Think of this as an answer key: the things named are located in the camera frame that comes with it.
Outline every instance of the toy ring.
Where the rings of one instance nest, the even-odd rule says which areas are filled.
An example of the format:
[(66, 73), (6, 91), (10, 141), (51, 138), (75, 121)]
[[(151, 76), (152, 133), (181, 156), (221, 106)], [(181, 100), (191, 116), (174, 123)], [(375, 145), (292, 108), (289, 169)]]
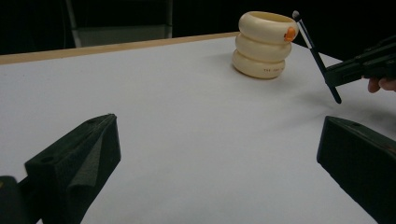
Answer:
[(282, 73), (285, 68), (285, 60), (277, 63), (260, 62), (245, 57), (236, 49), (233, 52), (233, 66), (239, 72), (251, 77), (274, 78)]
[(249, 11), (239, 19), (239, 31), (250, 39), (270, 44), (286, 44), (298, 34), (294, 19), (270, 12)]
[(242, 34), (235, 39), (235, 45), (239, 53), (248, 58), (263, 62), (279, 62), (289, 56), (291, 43), (265, 44), (253, 41)]

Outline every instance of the white table surface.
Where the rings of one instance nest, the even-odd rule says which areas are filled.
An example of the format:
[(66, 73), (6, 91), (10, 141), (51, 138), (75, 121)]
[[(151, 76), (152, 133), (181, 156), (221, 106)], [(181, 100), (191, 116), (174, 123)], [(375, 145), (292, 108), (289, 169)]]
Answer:
[[(114, 113), (121, 161), (82, 223), (375, 223), (316, 161), (325, 116), (396, 137), (396, 95), (337, 88), (292, 45), (272, 80), (232, 66), (234, 37), (0, 65), (0, 175)], [(326, 65), (339, 61), (322, 55)]]

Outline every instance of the finger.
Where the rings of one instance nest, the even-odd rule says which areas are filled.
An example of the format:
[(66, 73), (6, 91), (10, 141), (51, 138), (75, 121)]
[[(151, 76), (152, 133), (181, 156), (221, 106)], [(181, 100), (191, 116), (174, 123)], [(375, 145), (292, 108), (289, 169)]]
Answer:
[(386, 91), (396, 91), (396, 79), (383, 77), (378, 81), (378, 85)]
[(368, 84), (368, 91), (371, 93), (379, 91), (381, 87), (378, 85), (379, 79), (377, 77), (370, 77), (369, 79), (369, 84)]

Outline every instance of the stacked rings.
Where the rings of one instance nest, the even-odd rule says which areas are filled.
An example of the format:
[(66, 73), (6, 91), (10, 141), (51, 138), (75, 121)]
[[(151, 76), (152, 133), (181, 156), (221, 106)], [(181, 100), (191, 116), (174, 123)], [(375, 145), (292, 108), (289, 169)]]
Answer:
[(239, 19), (233, 66), (258, 78), (274, 78), (285, 68), (291, 41), (298, 34), (292, 18), (269, 12), (251, 11)]

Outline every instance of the black tool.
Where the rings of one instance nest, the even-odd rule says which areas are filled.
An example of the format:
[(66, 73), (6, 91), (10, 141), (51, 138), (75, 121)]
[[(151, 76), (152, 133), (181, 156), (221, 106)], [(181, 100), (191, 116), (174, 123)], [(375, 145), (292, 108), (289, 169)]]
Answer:
[(325, 67), (309, 36), (298, 11), (293, 11), (292, 17), (297, 21), (306, 45), (323, 75), (325, 82), (338, 104), (341, 104), (335, 87), (353, 82), (363, 77), (396, 78), (396, 35), (379, 41), (375, 46), (367, 48), (353, 59)]

